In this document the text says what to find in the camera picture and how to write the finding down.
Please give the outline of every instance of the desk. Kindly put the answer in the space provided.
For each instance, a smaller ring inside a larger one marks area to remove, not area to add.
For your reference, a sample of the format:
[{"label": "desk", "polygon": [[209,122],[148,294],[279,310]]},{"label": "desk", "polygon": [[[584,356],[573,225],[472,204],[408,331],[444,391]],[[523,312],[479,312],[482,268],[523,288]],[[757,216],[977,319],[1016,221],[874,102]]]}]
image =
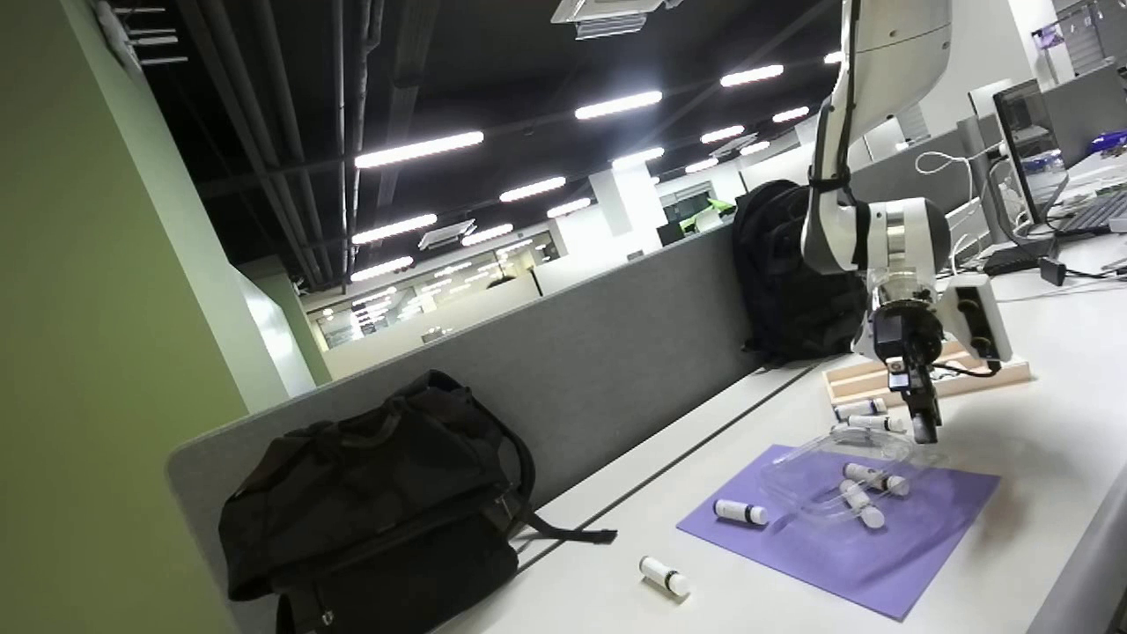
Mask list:
[{"label": "desk", "polygon": [[[1127,294],[1012,298],[1005,315],[1041,381],[944,401],[944,466],[997,470],[1001,488],[907,622],[678,530],[765,447],[826,435],[822,372],[786,371],[732,385],[545,507],[577,522],[609,502],[597,523],[619,528],[613,544],[528,548],[526,564],[537,564],[526,575],[442,631],[1028,631],[1127,466]],[[708,432],[720,435],[700,449],[661,459]],[[645,589],[634,569],[640,554],[678,564],[693,594],[678,605]]]}]

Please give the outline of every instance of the computer monitor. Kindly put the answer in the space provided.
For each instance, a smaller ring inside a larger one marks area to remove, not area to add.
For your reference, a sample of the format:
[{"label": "computer monitor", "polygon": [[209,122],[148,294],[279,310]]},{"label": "computer monitor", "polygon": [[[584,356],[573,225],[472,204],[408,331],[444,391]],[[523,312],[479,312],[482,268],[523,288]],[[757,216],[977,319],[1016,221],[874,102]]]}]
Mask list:
[{"label": "computer monitor", "polygon": [[1069,186],[1062,142],[1036,81],[1005,88],[994,95],[1001,136],[1016,162],[1016,186],[1025,197],[1036,221],[1047,221],[1047,210]]}]

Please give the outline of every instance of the black ceiling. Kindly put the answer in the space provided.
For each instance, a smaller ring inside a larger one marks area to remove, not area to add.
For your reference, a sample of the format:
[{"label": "black ceiling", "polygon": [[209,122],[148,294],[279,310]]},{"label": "black ceiling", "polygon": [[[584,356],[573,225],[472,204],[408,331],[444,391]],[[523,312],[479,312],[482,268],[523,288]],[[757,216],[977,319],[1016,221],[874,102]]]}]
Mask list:
[{"label": "black ceiling", "polygon": [[[665,144],[657,172],[705,157],[700,130],[816,104],[834,69],[839,0],[683,0],[640,35],[573,41],[562,0],[178,0],[166,18],[192,63],[148,81],[228,258],[279,254],[307,288],[417,254],[421,237],[354,251],[350,233],[437,210],[444,221],[537,225],[613,155]],[[735,66],[786,77],[724,92]],[[661,88],[665,102],[599,122],[573,104]],[[413,136],[485,130],[485,144],[401,170],[356,172],[354,155]],[[558,197],[496,204],[537,177]]]}]

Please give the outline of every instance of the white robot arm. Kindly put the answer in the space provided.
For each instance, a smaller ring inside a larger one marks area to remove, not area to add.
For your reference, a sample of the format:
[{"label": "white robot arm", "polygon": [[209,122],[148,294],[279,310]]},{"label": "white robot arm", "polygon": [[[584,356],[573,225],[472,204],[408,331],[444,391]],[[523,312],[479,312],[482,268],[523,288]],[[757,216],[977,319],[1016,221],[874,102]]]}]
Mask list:
[{"label": "white robot arm", "polygon": [[944,72],[953,0],[843,0],[843,72],[822,110],[809,166],[802,258],[813,272],[859,272],[874,292],[868,342],[917,418],[917,440],[942,426],[930,371],[944,333],[964,342],[994,371],[1012,356],[991,277],[937,281],[953,233],[923,197],[856,200],[850,142],[917,104]]}]

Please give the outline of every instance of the black backpack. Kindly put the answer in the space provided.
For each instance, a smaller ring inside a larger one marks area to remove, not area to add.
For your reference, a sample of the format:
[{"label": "black backpack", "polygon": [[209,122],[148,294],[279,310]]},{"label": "black backpack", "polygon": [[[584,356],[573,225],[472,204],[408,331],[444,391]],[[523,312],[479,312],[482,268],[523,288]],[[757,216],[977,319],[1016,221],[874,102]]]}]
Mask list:
[{"label": "black backpack", "polygon": [[279,435],[227,500],[228,597],[282,594],[279,634],[421,634],[517,569],[511,534],[563,530],[531,507],[528,447],[448,372],[381,407]]},{"label": "black backpack", "polygon": [[767,367],[846,351],[868,312],[859,274],[816,274],[801,239],[807,186],[771,178],[735,200],[732,254],[752,315],[748,347]]}]

